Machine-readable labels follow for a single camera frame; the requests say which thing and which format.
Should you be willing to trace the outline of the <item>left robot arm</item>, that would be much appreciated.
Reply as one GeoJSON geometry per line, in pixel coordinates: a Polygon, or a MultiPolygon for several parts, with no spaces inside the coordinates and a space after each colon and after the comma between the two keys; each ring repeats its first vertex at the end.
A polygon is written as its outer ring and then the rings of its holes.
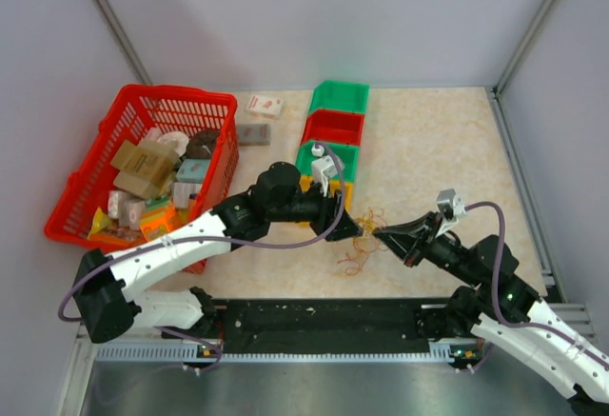
{"type": "Polygon", "coordinates": [[[309,223],[315,238],[328,242],[362,235],[341,191],[323,192],[319,183],[302,190],[300,179],[295,166],[274,163],[248,190],[171,233],[123,251],[88,251],[72,298],[90,340],[103,344],[134,327],[176,327],[208,335],[216,315],[203,290],[169,293],[152,286],[199,261],[242,246],[261,247],[274,223],[309,223]]]}

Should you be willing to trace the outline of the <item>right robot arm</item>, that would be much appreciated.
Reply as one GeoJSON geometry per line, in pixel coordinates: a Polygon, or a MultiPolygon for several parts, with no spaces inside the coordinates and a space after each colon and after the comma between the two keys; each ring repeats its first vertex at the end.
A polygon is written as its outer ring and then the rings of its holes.
{"type": "Polygon", "coordinates": [[[417,331],[430,339],[474,336],[510,354],[549,383],[577,415],[608,412],[608,356],[592,346],[517,275],[518,260],[499,232],[466,248],[441,215],[429,212],[373,236],[406,267],[426,260],[461,281],[442,308],[421,310],[417,331]]]}

